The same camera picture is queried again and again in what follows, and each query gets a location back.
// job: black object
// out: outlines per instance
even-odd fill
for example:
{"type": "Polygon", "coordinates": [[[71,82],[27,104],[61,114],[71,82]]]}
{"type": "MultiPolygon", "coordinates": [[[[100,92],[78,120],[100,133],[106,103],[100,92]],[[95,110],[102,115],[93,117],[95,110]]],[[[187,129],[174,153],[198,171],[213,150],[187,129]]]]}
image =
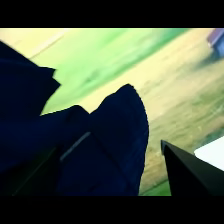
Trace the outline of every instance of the black object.
{"type": "Polygon", "coordinates": [[[161,141],[172,196],[224,196],[224,172],[161,141]]]}

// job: green grass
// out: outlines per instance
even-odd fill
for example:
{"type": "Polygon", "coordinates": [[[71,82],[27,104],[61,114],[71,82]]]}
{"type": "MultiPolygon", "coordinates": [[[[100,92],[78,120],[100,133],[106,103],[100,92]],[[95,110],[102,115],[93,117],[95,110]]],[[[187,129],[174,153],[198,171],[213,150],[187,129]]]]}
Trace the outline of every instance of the green grass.
{"type": "Polygon", "coordinates": [[[96,88],[122,75],[187,28],[73,29],[32,60],[53,67],[62,86],[44,113],[74,105],[96,88]]]}
{"type": "Polygon", "coordinates": [[[142,193],[140,196],[171,196],[169,182],[165,181],[142,193]]]}

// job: white stripe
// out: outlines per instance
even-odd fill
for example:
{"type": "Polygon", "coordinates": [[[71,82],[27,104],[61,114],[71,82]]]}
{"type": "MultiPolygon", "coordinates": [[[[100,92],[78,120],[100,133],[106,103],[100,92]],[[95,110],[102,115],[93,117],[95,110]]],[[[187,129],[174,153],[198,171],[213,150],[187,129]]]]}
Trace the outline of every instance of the white stripe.
{"type": "Polygon", "coordinates": [[[82,135],[61,157],[60,162],[63,162],[63,160],[70,154],[72,151],[87,137],[90,136],[90,132],[86,132],[84,135],[82,135]]]}

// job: blurry background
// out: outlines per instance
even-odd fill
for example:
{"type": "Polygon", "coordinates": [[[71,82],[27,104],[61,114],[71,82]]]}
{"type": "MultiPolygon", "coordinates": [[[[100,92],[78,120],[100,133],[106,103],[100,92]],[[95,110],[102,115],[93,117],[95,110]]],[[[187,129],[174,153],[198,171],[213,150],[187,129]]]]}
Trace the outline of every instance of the blurry background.
{"type": "Polygon", "coordinates": [[[43,113],[74,104],[91,112],[132,84],[150,123],[140,195],[170,195],[160,140],[193,152],[224,135],[224,61],[206,41],[212,30],[0,28],[0,40],[39,66],[57,69],[62,86],[43,113]]]}

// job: white object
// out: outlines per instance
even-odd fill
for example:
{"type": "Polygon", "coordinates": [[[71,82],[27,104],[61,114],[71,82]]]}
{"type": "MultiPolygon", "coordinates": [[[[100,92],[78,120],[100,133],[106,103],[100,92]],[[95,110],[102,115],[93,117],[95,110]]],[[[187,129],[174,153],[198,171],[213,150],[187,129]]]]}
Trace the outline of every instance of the white object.
{"type": "Polygon", "coordinates": [[[224,137],[221,137],[194,151],[198,159],[224,171],[224,137]]]}

